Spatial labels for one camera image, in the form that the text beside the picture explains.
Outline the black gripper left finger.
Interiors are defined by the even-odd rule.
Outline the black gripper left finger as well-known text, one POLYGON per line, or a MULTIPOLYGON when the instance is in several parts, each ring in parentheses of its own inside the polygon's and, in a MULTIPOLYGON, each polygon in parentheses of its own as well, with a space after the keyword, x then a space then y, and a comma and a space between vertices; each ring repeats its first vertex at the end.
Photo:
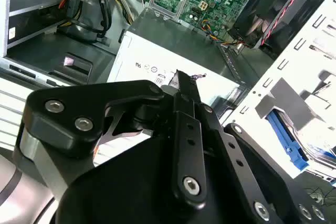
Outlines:
POLYGON ((26 101, 16 149, 60 201, 83 174, 169 126, 174 104, 196 104, 177 71, 167 88, 135 80, 41 89, 26 101))

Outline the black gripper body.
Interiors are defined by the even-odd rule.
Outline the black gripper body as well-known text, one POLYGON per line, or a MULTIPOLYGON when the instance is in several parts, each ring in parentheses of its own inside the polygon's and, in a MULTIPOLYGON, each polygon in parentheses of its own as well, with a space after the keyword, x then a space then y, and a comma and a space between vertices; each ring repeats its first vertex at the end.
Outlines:
POLYGON ((231 223, 234 187, 202 129, 196 104, 175 103, 162 133, 75 180, 56 223, 231 223))

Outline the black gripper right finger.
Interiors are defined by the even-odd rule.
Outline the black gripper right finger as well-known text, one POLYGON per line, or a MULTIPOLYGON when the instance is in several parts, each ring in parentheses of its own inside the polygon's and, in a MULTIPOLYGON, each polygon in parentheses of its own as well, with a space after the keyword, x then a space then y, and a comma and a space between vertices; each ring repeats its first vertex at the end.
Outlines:
POLYGON ((188 76, 183 88, 197 103, 203 140, 234 187, 231 223, 329 223, 307 192, 239 125, 220 125, 212 108, 200 102, 195 76, 188 76))

